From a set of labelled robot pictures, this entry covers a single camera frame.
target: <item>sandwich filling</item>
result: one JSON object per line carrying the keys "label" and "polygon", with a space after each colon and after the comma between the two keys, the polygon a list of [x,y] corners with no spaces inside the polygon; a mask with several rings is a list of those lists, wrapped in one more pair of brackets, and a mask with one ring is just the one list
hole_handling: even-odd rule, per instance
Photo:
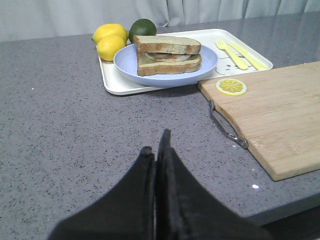
{"label": "sandwich filling", "polygon": [[190,54],[171,54],[162,52],[144,52],[145,56],[157,62],[176,63],[188,60]]}

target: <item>sandwich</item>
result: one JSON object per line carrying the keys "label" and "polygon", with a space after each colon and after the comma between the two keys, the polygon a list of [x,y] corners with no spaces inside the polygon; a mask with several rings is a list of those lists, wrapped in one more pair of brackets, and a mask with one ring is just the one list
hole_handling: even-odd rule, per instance
{"label": "sandwich", "polygon": [[201,67],[201,43],[187,37],[133,36],[137,46],[137,74],[182,74]]}

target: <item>metal handle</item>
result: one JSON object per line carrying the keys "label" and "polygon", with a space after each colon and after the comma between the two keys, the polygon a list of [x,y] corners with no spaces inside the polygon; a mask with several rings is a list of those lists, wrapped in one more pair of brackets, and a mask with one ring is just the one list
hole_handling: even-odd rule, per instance
{"label": "metal handle", "polygon": [[214,116],[214,110],[216,108],[215,102],[213,100],[210,100],[210,106],[211,106],[211,116],[213,118],[214,123],[217,125],[217,127],[220,129],[220,131],[229,139],[233,140],[237,144],[239,144],[244,149],[248,149],[249,144],[248,141],[240,136],[233,135],[225,130],[225,128],[222,126],[222,124],[218,121],[218,119]]}

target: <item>white curtain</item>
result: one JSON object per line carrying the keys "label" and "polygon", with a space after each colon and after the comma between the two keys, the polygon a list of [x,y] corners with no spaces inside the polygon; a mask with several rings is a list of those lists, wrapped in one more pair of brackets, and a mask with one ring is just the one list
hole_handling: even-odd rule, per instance
{"label": "white curtain", "polygon": [[147,18],[168,24],[166,0],[0,0],[0,42],[92,34],[106,23],[129,29]]}
{"label": "white curtain", "polygon": [[105,23],[129,29],[320,11],[320,0],[0,0],[0,42],[93,34]]}

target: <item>lemon slice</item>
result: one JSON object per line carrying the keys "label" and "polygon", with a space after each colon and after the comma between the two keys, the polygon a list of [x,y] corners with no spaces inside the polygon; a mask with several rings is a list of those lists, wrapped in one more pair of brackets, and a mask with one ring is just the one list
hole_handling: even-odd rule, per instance
{"label": "lemon slice", "polygon": [[246,93],[247,86],[244,82],[233,78],[220,79],[215,84],[216,89],[229,96],[241,96]]}

